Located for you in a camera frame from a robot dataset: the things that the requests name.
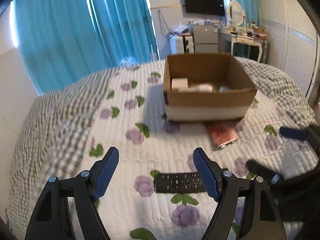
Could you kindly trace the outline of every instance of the floral bedspread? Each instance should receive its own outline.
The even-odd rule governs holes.
[[[111,239],[201,239],[217,203],[207,193],[156,193],[153,182],[158,172],[196,171],[192,158],[196,147],[202,147],[221,167],[242,178],[254,177],[245,165],[251,158],[285,177],[304,173],[316,165],[316,156],[308,144],[277,133],[282,125],[299,124],[283,105],[280,107],[277,100],[261,91],[245,118],[229,123],[239,139],[223,149],[213,148],[203,124],[167,121],[163,72],[164,62],[160,61],[120,68],[113,74],[78,170],[90,169],[109,147],[118,148],[119,164],[106,194],[96,202]],[[259,84],[257,76],[253,80]],[[243,203],[244,199],[239,198],[228,239],[236,238]],[[289,239],[299,226],[285,224]],[[74,228],[81,239],[79,225]]]

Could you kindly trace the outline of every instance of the black tv screen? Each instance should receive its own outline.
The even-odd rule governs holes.
[[[223,0],[184,0],[187,13],[225,16]]]

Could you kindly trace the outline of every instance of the open brown box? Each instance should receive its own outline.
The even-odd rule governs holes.
[[[171,90],[172,78],[188,78],[189,86],[211,84],[214,92]],[[231,88],[219,92],[221,85]],[[168,55],[164,69],[165,110],[173,121],[214,121],[243,118],[257,88],[230,54]]]

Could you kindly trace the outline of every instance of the remote control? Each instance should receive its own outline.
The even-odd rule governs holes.
[[[205,192],[199,173],[158,173],[155,177],[157,193]]]

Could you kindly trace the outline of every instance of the green leaf print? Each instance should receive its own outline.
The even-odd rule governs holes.
[[[139,129],[139,131],[143,133],[143,135],[146,138],[150,137],[150,132],[149,132],[149,127],[148,126],[146,126],[144,123],[139,123],[139,122],[137,122],[135,125]]]
[[[196,199],[190,197],[188,194],[178,193],[171,198],[171,203],[173,204],[177,204],[181,201],[182,201],[182,205],[186,205],[187,203],[189,203],[191,205],[196,206],[199,204],[199,202]]]
[[[161,78],[161,75],[158,72],[151,72],[151,77],[158,77]]]
[[[161,115],[161,118],[164,120],[167,120],[167,113],[164,113],[163,115]]]
[[[247,179],[253,179],[255,176],[256,176],[256,175],[255,175],[254,173],[249,172],[249,173],[247,174]]]
[[[111,99],[111,98],[113,98],[114,96],[115,96],[115,91],[112,90],[112,91],[110,91],[109,94],[107,95],[107,99]]]
[[[111,118],[116,118],[120,113],[120,110],[118,107],[112,107],[111,110],[112,110]]]
[[[138,107],[140,107],[140,106],[142,106],[144,104],[144,97],[136,96],[136,100],[138,102]]]
[[[133,239],[142,239],[142,240],[157,240],[153,233],[145,228],[137,228],[130,232],[130,237]]]
[[[239,232],[239,225],[235,222],[232,223],[232,228],[233,228],[233,231],[236,233],[236,235],[238,235],[238,232]]]
[[[94,203],[94,205],[96,206],[96,209],[98,210],[98,207],[99,207],[99,205],[100,205],[100,200],[98,199],[98,200]]]
[[[153,178],[155,178],[155,177],[158,175],[158,173],[160,173],[160,171],[157,171],[157,170],[152,170],[152,171],[150,171],[150,175],[151,175]]]
[[[274,134],[275,136],[278,136],[276,129],[271,124],[266,125],[264,131],[269,134]]]
[[[138,82],[137,82],[137,81],[134,81],[134,80],[131,81],[131,87],[132,87],[133,89],[135,89],[135,88],[137,87],[137,85],[138,85]]]
[[[99,157],[103,155],[103,146],[99,143],[97,147],[91,147],[89,156]]]

